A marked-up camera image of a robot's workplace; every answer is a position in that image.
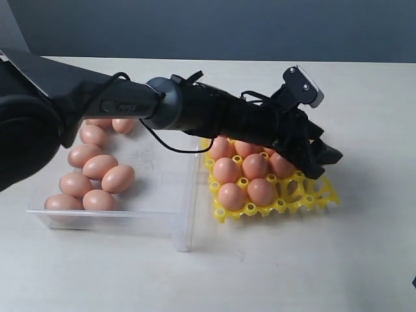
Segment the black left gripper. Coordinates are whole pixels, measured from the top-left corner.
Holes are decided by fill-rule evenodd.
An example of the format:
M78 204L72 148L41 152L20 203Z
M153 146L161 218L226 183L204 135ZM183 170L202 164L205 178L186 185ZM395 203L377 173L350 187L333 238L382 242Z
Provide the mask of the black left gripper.
M311 143L308 123L307 115L298 109L278 110L272 148L308 179L318 179L324 165L338 163L343 154L321 139Z

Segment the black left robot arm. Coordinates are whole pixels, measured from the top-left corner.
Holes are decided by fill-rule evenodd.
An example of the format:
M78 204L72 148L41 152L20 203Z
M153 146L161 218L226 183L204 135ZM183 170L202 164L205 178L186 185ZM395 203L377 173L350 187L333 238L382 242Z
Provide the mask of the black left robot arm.
M9 48L1 53L2 189L71 147L85 119L137 118L150 133L226 135L276 151L310 179L342 157L300 108L319 106L324 95L299 66L284 71L271 96L251 90L234 96L202 83L201 71L140 84L123 72L105 75Z

